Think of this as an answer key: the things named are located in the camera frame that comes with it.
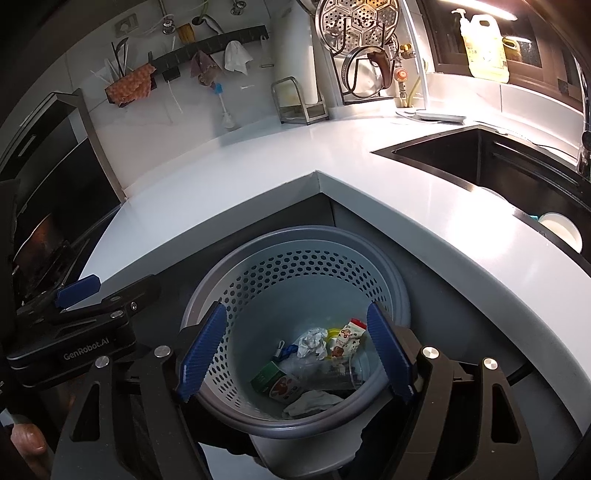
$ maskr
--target human hand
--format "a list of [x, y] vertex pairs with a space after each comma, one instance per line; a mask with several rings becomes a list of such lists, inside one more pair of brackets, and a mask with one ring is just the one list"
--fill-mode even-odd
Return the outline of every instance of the human hand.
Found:
[[16, 424], [10, 439], [32, 472], [40, 480], [49, 480], [47, 442], [41, 430], [31, 423]]

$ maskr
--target white countertop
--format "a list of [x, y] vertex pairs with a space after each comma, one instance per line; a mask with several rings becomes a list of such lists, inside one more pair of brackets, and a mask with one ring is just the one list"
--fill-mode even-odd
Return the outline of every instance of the white countertop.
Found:
[[591, 278], [513, 207], [371, 151], [455, 127], [330, 121], [194, 150], [130, 198], [82, 277], [100, 297], [316, 193], [381, 230], [459, 290], [545, 376], [583, 431], [591, 422]]

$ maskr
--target white plate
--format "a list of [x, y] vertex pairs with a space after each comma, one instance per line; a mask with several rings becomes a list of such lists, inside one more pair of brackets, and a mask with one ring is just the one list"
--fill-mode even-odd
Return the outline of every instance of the white plate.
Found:
[[421, 120], [431, 120], [436, 122], [452, 122], [454, 124], [462, 124], [466, 119], [463, 115], [449, 115], [447, 113], [427, 112], [426, 110], [417, 110], [416, 116]]
[[486, 187], [480, 187], [482, 190], [486, 190], [489, 193], [492, 193], [495, 197], [499, 197], [500, 199], [503, 199], [504, 201], [507, 202], [507, 199], [505, 197], [503, 197], [503, 195], [501, 195], [500, 193], [495, 192], [494, 190], [491, 189], [487, 189]]
[[546, 213], [540, 223], [568, 243], [577, 253], [583, 249], [583, 238], [576, 225], [559, 213]]

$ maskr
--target white towel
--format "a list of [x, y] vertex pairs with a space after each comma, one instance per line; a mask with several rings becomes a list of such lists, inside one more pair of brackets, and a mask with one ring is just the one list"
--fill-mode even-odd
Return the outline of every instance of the white towel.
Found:
[[237, 70], [244, 75], [248, 75], [246, 71], [246, 63], [251, 61], [251, 55], [246, 51], [238, 40], [232, 40], [226, 47], [225, 67], [226, 70], [233, 72]]
[[342, 401], [343, 399], [336, 395], [331, 395], [319, 390], [310, 390], [309, 392], [304, 393], [291, 405], [286, 406], [283, 410], [283, 416], [288, 419], [305, 417], [312, 413], [328, 410], [333, 405]]

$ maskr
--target yellow hose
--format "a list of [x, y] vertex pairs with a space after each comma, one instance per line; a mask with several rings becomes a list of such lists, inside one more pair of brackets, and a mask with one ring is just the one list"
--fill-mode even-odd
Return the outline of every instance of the yellow hose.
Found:
[[[427, 67], [429, 65], [427, 60], [423, 60], [423, 65], [425, 65], [425, 73], [427, 73]], [[410, 89], [410, 93], [407, 97], [407, 108], [413, 106], [414, 96], [417, 94], [418, 86], [421, 85], [421, 76], [418, 77], [417, 81], [414, 82], [413, 88]]]

